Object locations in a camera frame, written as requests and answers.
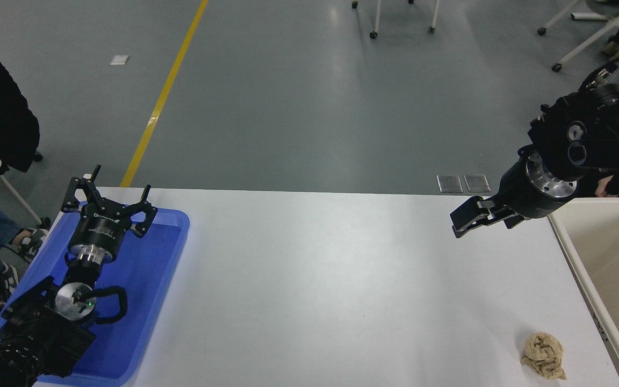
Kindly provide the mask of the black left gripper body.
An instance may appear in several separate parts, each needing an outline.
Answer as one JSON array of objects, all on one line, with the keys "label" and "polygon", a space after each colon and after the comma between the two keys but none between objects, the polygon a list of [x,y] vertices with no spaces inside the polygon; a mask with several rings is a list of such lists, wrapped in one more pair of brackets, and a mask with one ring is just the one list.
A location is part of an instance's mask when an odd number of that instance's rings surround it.
[{"label": "black left gripper body", "polygon": [[80,220],[69,241],[69,252],[78,255],[84,246],[103,248],[108,256],[117,256],[125,233],[129,228],[129,216],[120,215],[123,204],[105,199],[100,205],[93,200],[83,205]]}]

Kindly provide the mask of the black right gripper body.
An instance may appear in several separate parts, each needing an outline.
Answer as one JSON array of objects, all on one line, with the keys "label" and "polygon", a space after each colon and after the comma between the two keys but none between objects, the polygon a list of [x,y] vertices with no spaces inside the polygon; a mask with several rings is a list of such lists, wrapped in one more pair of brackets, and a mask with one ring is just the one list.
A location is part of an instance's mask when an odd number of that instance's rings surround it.
[{"label": "black right gripper body", "polygon": [[525,218],[543,218],[577,196],[578,182],[555,176],[538,153],[523,154],[502,176],[500,203]]}]

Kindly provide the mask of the person's hand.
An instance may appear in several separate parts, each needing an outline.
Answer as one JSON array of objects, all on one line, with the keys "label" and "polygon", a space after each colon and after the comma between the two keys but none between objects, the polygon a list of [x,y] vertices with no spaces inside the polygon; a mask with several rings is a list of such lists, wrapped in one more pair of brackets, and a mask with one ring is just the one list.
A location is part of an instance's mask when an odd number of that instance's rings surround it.
[{"label": "person's hand", "polygon": [[601,198],[619,196],[619,173],[599,179],[594,195]]}]

